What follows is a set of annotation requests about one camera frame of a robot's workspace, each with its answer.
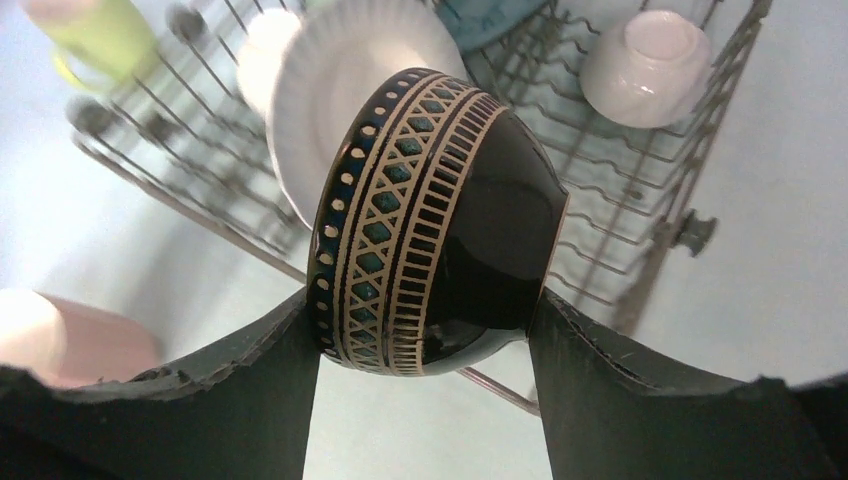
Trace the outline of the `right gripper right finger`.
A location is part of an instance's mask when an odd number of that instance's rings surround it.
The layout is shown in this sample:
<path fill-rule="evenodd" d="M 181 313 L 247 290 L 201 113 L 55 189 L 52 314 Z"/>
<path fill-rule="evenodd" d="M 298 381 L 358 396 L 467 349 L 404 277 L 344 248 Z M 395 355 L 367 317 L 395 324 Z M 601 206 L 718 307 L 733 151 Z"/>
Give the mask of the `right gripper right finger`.
<path fill-rule="evenodd" d="M 529 335 L 557 479 L 843 479 L 847 377 L 687 365 L 542 295 Z"/>

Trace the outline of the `pink mug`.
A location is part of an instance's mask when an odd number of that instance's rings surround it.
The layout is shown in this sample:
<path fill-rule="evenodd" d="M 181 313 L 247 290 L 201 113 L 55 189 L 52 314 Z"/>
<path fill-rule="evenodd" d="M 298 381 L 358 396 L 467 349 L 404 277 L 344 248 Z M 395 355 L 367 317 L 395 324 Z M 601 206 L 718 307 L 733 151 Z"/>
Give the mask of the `pink mug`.
<path fill-rule="evenodd" d="M 67 389 L 128 381 L 163 357 L 159 340 L 130 318 L 9 288 L 1 291 L 1 364 Z"/>

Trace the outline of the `white ceramic bowl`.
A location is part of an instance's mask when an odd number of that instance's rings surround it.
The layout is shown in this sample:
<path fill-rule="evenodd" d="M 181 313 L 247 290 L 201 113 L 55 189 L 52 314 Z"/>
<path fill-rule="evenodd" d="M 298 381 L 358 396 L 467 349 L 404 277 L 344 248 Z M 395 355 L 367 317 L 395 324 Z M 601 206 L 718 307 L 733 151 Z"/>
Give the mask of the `white ceramic bowl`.
<path fill-rule="evenodd" d="M 300 28 L 301 18 L 284 8 L 267 9 L 247 24 L 247 37 L 236 55 L 236 80 L 245 103 L 263 120 L 285 51 Z"/>

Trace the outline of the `teal square plate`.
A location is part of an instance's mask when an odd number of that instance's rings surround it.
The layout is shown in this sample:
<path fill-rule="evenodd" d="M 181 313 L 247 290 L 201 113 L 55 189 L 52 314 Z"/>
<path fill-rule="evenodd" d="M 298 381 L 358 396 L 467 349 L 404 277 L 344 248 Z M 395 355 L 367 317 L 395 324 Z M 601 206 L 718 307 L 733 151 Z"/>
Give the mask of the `teal square plate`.
<path fill-rule="evenodd" d="M 435 13 L 461 54 L 487 46 L 539 10 L 545 0 L 444 0 Z"/>

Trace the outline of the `pink white bowl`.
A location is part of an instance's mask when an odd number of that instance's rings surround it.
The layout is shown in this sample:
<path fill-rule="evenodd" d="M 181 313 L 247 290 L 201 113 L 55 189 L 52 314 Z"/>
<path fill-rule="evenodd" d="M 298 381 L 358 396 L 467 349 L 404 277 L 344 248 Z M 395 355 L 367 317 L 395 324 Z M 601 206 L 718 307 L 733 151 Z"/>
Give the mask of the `pink white bowl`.
<path fill-rule="evenodd" d="M 692 113 L 712 73 L 712 44 L 670 10 L 646 10 L 603 32 L 579 71 L 583 96 L 626 127 L 665 127 Z"/>

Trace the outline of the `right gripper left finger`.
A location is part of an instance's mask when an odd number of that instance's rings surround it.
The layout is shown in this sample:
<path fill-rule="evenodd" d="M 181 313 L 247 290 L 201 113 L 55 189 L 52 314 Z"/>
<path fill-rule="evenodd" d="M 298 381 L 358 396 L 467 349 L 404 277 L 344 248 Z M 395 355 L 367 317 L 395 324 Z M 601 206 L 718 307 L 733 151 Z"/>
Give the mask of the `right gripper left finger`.
<path fill-rule="evenodd" d="M 126 382 L 1 371 L 5 479 L 299 479 L 319 353 L 306 294 Z"/>

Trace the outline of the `white scalloped plate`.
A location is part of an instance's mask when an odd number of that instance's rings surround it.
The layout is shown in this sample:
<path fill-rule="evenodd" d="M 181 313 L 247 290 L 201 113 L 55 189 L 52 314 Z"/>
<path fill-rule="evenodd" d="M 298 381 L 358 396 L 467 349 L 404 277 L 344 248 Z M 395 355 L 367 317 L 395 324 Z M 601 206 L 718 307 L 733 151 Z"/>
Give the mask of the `white scalloped plate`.
<path fill-rule="evenodd" d="M 335 1 L 305 16 L 277 75 L 266 138 L 280 187 L 306 226 L 360 108 L 411 67 L 467 77 L 455 41 L 419 1 Z"/>

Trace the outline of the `yellow green mug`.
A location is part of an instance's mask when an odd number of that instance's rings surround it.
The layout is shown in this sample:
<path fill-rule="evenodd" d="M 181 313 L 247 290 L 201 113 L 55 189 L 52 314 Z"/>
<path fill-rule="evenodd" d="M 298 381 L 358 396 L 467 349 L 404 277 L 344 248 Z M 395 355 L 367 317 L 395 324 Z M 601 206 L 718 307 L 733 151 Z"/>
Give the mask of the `yellow green mug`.
<path fill-rule="evenodd" d="M 131 1 L 22 1 L 28 18 L 54 44 L 54 67 L 69 84 L 106 91 L 132 80 L 150 63 L 157 36 Z M 75 59 L 102 74 L 107 84 L 77 74 Z"/>

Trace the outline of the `brown rimmed tan bowl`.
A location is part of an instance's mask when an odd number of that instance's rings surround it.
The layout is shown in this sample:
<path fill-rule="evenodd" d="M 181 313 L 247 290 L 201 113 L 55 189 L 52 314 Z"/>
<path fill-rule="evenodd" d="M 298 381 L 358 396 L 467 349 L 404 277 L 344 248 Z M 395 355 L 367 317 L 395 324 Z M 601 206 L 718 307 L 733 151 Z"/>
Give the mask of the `brown rimmed tan bowl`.
<path fill-rule="evenodd" d="M 513 110 L 445 73 L 397 72 L 353 121 L 317 210 L 318 347 L 348 369 L 420 377 L 524 338 L 569 201 Z"/>

